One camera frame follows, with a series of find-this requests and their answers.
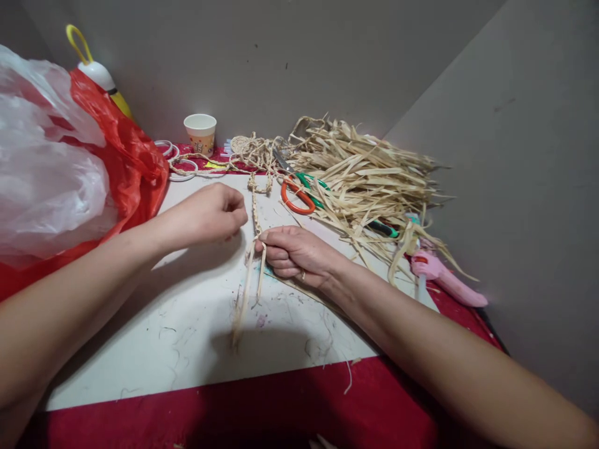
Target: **gray wall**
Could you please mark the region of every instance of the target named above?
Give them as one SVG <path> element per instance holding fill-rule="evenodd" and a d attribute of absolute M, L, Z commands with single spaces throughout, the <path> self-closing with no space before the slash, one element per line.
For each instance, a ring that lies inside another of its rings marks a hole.
<path fill-rule="evenodd" d="M 387 138 L 453 166 L 433 232 L 512 355 L 599 417 L 599 4 L 510 0 Z"/>
<path fill-rule="evenodd" d="M 73 21 L 153 138 L 216 116 L 217 139 L 288 133 L 302 115 L 385 134 L 503 0 L 23 0 L 58 63 Z"/>
<path fill-rule="evenodd" d="M 25 59 L 53 59 L 50 49 L 19 0 L 2 0 L 0 44 Z"/>

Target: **plastic bag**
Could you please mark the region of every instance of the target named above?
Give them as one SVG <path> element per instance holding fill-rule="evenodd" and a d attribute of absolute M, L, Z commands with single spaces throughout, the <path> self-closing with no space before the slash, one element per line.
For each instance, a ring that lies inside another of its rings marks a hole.
<path fill-rule="evenodd" d="M 45 78 L 54 80 L 53 76 L 47 75 Z M 71 72 L 69 86 L 70 99 L 87 116 L 73 118 L 73 122 L 70 117 L 66 119 L 61 109 L 69 100 L 65 94 L 60 97 L 61 103 L 56 108 L 60 114 L 50 117 L 52 124 L 57 126 L 51 127 L 46 122 L 42 128 L 61 135 L 62 143 L 86 150 L 102 160 L 108 174 L 108 200 L 113 202 L 118 222 L 101 239 L 85 241 L 25 268 L 0 263 L 0 301 L 88 253 L 114 235 L 149 220 L 158 213 L 166 193 L 168 163 L 153 141 L 123 115 L 106 92 L 79 70 Z M 27 98 L 44 97 L 39 90 L 31 89 L 30 85 L 19 88 Z M 0 94 L 5 93 L 3 89 L 0 87 Z M 100 130 L 99 135 L 93 138 L 77 132 L 78 128 L 87 126 L 90 118 Z"/>
<path fill-rule="evenodd" d="M 116 224 L 116 209 L 105 208 L 109 187 L 102 160 L 60 142 L 70 136 L 105 145 L 100 127 L 73 101 L 70 88 L 66 70 L 0 46 L 1 262 L 48 258 L 101 238 Z"/>

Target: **scissor blade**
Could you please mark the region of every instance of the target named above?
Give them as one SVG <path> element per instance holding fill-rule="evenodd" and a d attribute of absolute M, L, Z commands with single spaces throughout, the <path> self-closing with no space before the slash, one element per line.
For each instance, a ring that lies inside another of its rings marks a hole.
<path fill-rule="evenodd" d="M 289 165 L 289 163 L 285 159 L 283 159 L 283 156 L 281 156 L 281 153 L 279 153 L 279 151 L 273 150 L 273 154 L 275 155 L 276 161 L 279 163 L 281 168 L 284 169 L 284 171 L 286 171 L 287 173 L 295 172 L 293 167 Z"/>

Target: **person's left hand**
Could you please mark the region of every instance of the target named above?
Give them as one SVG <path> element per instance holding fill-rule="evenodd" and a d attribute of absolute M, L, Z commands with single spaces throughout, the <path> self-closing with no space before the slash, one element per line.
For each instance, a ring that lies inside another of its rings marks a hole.
<path fill-rule="evenodd" d="M 193 244 L 211 243 L 236 234 L 248 221 L 243 195 L 214 183 L 149 221 L 165 250 L 176 251 Z"/>

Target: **wrist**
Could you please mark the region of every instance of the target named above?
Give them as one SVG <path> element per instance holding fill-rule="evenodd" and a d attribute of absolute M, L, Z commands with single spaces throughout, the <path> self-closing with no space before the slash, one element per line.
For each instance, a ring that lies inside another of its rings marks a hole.
<path fill-rule="evenodd" d="M 168 234 L 163 230 L 162 223 L 156 218 L 146 221 L 126 233 L 131 233 L 137 246 L 142 248 L 146 258 L 162 258 L 175 251 L 172 248 Z"/>
<path fill-rule="evenodd" d="M 333 264 L 319 290 L 334 302 L 337 302 L 340 297 L 349 296 L 350 292 L 346 291 L 344 279 L 355 266 L 357 265 L 345 258 L 340 263 Z"/>

